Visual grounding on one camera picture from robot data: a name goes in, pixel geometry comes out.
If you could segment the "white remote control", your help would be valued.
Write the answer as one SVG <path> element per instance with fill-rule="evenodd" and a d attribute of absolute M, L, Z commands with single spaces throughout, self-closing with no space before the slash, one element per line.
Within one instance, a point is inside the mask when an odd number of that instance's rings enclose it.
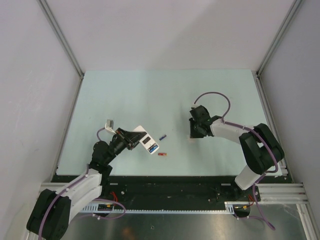
<path fill-rule="evenodd" d="M 146 132 L 146 135 L 139 141 L 139 143 L 147 150 L 149 153 L 148 149 L 158 147 L 157 151 L 159 150 L 160 146 L 159 144 L 151 137 L 151 135 L 141 126 L 137 126 L 134 130 L 134 132 Z"/>

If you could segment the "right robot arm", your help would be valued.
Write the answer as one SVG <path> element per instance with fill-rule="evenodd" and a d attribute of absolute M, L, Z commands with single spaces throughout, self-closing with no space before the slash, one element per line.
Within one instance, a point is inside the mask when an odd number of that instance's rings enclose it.
<path fill-rule="evenodd" d="M 210 116 L 202 105 L 192 106 L 189 112 L 190 138 L 223 138 L 241 146 L 246 165 L 231 183 L 230 195 L 235 200 L 242 201 L 267 173 L 279 170 L 284 150 L 266 124 L 248 127 L 228 122 L 221 116 Z"/>

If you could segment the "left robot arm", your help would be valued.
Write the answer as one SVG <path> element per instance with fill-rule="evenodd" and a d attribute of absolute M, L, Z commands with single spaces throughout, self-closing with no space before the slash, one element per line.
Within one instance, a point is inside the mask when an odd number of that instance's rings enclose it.
<path fill-rule="evenodd" d="M 112 171 L 110 162 L 123 150 L 133 150 L 141 144 L 149 154 L 155 144 L 153 138 L 142 126 L 133 131 L 122 128 L 106 131 L 112 134 L 112 140 L 98 140 L 93 146 L 90 163 L 84 173 L 59 190 L 43 190 L 33 207 L 27 221 L 28 231 L 42 240 L 60 240 L 66 233 L 72 219 L 91 201 L 105 200 L 110 196 L 107 185 Z"/>

